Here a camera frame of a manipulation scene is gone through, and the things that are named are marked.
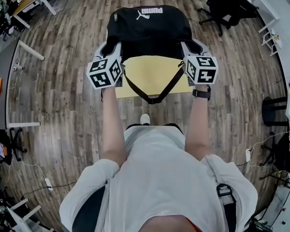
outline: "person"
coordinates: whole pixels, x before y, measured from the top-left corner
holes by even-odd
[[[18,29],[20,31],[23,31],[24,28],[25,28],[25,26],[21,22],[19,22],[17,19],[15,19],[14,17],[12,17],[13,13],[18,8],[18,2],[17,2],[17,0],[6,0],[6,4],[8,6],[7,13],[11,17],[11,21],[13,21],[13,23],[18,27]],[[25,13],[23,11],[19,12],[17,15],[21,19],[23,19],[24,21],[26,21],[27,23],[30,23],[35,18],[35,15],[31,15],[31,14]]]
[[[211,154],[210,88],[197,85],[194,95],[185,137],[174,124],[151,126],[147,114],[124,132],[115,88],[104,89],[103,156],[83,170],[61,203],[61,222],[69,231],[86,231],[94,215],[83,220],[82,229],[75,224],[86,201],[97,194],[98,211],[97,205],[87,210],[96,210],[90,231],[227,232],[218,182],[231,187],[236,231],[243,231],[254,214],[257,191],[233,162]]]

